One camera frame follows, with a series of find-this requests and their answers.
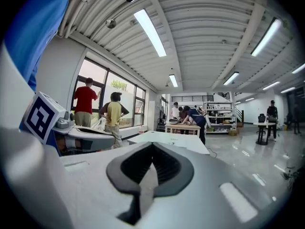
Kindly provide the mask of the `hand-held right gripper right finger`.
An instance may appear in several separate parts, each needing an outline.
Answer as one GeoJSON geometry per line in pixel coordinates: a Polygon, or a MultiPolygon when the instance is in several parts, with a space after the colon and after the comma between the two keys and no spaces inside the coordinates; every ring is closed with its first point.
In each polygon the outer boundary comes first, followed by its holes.
{"type": "Polygon", "coordinates": [[[209,155],[165,144],[187,158],[194,176],[179,194],[155,198],[141,229],[265,229],[280,210],[264,188],[209,155]]]}

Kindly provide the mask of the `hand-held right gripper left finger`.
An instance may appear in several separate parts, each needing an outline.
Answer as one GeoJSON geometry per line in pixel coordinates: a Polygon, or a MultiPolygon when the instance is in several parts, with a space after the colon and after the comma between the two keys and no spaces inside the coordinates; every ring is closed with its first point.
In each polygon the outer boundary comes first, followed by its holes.
{"type": "Polygon", "coordinates": [[[145,171],[140,181],[140,195],[119,192],[109,181],[106,168],[116,157],[127,154],[138,145],[124,146],[102,152],[64,156],[60,158],[68,173],[69,186],[81,212],[87,212],[105,229],[111,219],[118,221],[110,228],[131,228],[147,212],[153,203],[153,190],[158,186],[153,165],[145,171]]]}

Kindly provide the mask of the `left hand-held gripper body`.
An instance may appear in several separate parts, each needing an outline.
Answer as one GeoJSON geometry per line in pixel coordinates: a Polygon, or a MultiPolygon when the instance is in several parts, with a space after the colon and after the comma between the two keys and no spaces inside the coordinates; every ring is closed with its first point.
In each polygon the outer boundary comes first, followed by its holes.
{"type": "Polygon", "coordinates": [[[42,92],[35,94],[24,126],[42,144],[55,147],[60,156],[105,151],[114,145],[113,135],[76,125],[71,111],[42,92]]]}

